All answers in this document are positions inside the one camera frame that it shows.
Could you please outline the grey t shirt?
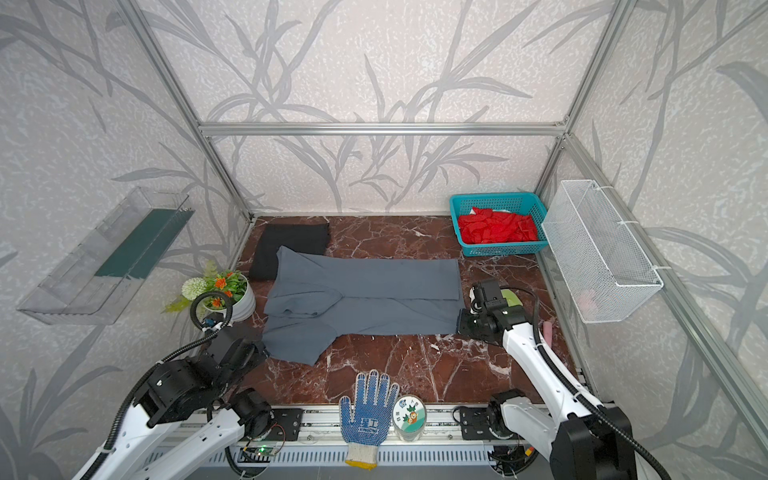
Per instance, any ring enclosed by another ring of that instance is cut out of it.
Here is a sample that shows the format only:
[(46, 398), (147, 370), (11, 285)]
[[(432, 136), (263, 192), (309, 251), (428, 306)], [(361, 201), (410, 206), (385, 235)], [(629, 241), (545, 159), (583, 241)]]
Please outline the grey t shirt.
[(344, 335), (451, 334), (463, 306), (455, 259), (343, 259), (282, 247), (263, 342), (275, 359), (313, 365)]

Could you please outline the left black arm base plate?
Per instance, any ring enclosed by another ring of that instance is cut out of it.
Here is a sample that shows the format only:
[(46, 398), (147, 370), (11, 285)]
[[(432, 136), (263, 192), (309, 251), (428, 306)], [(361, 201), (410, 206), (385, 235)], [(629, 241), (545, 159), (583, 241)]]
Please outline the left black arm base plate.
[(302, 408), (274, 408), (272, 426), (262, 437), (264, 441), (296, 442), (302, 425)]

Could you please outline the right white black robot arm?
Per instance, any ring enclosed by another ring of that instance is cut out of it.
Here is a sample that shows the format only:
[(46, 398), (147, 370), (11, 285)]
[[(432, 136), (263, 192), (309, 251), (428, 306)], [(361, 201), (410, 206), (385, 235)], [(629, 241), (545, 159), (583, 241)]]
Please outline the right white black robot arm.
[(512, 304), (520, 293), (496, 280), (474, 283), (457, 332), (503, 348), (522, 368), (543, 404), (520, 390), (495, 394), (486, 409), (489, 433), (523, 440), (545, 458), (556, 479), (667, 479), (667, 469), (633, 436), (629, 418), (595, 397), (545, 340), (540, 300)]

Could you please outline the teal plastic basket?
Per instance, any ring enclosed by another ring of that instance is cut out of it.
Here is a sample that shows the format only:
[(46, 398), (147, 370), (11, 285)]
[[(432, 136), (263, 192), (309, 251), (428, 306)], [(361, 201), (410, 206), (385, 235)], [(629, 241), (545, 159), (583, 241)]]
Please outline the teal plastic basket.
[(547, 245), (547, 210), (533, 193), (453, 195), (455, 234), (465, 257), (536, 254)]

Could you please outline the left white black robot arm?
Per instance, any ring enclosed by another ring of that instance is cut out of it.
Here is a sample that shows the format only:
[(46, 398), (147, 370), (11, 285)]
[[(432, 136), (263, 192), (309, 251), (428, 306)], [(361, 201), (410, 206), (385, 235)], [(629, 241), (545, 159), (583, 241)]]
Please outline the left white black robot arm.
[(150, 455), (194, 413), (215, 402), (268, 354), (264, 344), (232, 325), (234, 303), (222, 292), (197, 296), (189, 307), (204, 334), (156, 362), (120, 405), (104, 443), (78, 479), (183, 479), (215, 453), (270, 432), (275, 419), (254, 389), (231, 396), (202, 427), (157, 460)]

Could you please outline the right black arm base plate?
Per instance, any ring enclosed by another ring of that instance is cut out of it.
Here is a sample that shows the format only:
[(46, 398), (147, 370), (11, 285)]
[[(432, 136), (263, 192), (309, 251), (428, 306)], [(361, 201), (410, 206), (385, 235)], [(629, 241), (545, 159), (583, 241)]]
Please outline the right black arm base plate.
[(465, 441), (494, 441), (497, 437), (490, 430), (487, 407), (457, 406), (452, 416), (459, 425)]

